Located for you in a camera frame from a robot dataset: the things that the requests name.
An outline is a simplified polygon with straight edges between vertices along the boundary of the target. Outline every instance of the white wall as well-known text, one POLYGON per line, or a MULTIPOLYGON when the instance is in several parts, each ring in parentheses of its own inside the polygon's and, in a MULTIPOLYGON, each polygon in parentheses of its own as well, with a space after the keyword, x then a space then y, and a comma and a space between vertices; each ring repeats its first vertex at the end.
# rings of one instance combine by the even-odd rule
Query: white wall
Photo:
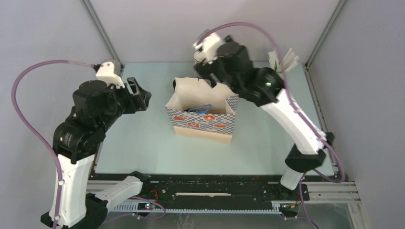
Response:
MULTIPOLYGON (((192 44, 206 29, 247 21, 274 35, 285 51, 293 48, 306 62, 339 0, 92 0, 123 62, 193 61, 192 44)), ((253 60, 266 61, 272 46, 250 28, 221 35, 249 48, 253 60)))
POLYGON ((311 73, 374 229, 405 215, 405 1, 351 0, 311 73))
MULTIPOLYGON (((25 68, 46 60, 99 63, 110 58, 78 0, 2 0, 0 3, 0 222, 2 228, 42 228, 51 208, 55 168, 49 152, 11 104, 11 86, 25 68)), ((94 78, 80 66, 46 66, 27 75, 17 101, 51 142, 73 105, 72 93, 94 78)))

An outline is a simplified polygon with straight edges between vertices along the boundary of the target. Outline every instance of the light blue table surface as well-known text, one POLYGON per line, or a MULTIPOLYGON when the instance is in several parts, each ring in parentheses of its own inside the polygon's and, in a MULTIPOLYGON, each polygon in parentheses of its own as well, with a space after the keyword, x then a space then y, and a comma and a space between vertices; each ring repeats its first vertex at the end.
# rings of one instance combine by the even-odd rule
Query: light blue table surface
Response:
MULTIPOLYGON (((257 67, 268 62, 257 62, 257 67)), ((97 173, 280 175, 294 142, 268 113, 240 99, 230 145, 175 135, 165 104, 175 77, 195 77, 192 62, 128 63, 123 79, 135 77, 152 93, 147 111, 121 116, 108 130, 97 173)), ((288 73, 292 94, 319 126, 301 65, 288 73)), ((333 175, 329 158, 319 170, 333 175)))

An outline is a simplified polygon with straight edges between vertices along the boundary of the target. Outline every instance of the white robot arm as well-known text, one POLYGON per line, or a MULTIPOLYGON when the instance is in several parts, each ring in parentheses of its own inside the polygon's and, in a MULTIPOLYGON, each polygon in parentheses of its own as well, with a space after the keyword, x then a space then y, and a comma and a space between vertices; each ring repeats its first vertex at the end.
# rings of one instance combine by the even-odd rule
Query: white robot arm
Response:
MULTIPOLYGON (((321 166, 326 155, 322 151, 324 144, 290 104, 284 81, 271 68, 254 68, 246 47, 236 43, 231 36, 221 39, 212 33, 193 47, 194 56, 199 58, 194 66, 198 75, 208 80, 212 87, 217 81, 228 85, 241 98, 273 116, 290 134, 295 145, 286 159, 287 169, 280 183, 294 190, 303 173, 321 166)), ((311 121, 310 125, 322 140, 333 140, 333 134, 319 130, 311 121)))
POLYGON ((138 195, 148 180, 134 172, 107 190, 86 193, 91 165, 107 130, 122 114, 146 110, 151 97, 134 78, 128 79, 129 85, 123 83, 117 74, 119 68, 113 62, 96 66, 97 80, 83 83, 73 93, 75 106, 55 130, 53 149, 61 164, 63 181, 56 178, 52 209, 41 216, 41 222, 49 227, 57 220, 63 229, 98 228, 110 210, 138 195), (59 216, 55 216, 57 202, 59 216))

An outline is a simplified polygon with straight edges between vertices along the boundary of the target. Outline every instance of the blue wire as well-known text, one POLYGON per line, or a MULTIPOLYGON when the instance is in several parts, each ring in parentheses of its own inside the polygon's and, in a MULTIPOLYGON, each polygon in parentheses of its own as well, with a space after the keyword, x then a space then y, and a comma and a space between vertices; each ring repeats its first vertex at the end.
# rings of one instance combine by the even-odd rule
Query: blue wire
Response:
POLYGON ((188 112, 195 111, 195 113, 197 113, 197 114, 207 114, 208 111, 211 110, 211 108, 212 108, 211 104, 206 104, 206 105, 202 105, 202 106, 199 106, 199 107, 191 108, 190 110, 188 110, 188 112), (206 106, 208 106, 208 109, 200 111, 200 109, 202 109, 202 108, 204 108, 206 106))

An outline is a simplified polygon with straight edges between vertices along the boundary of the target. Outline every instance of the paper bag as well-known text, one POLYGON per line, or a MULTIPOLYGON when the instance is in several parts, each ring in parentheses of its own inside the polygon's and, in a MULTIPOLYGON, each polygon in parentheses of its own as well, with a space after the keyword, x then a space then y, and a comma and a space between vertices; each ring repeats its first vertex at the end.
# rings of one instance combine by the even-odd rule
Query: paper bag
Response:
POLYGON ((176 134, 230 144, 238 99, 222 83, 211 88, 205 80, 176 78, 166 110, 176 134), (212 106, 207 114, 188 112, 207 104, 212 106))

